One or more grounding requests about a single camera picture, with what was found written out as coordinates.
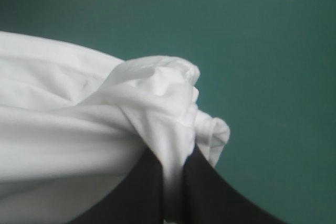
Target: white fabric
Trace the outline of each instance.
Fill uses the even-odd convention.
[[[123,61],[0,32],[0,223],[65,223],[115,188],[147,145],[178,208],[185,159],[215,165],[229,128],[196,105],[200,73],[168,56]]]

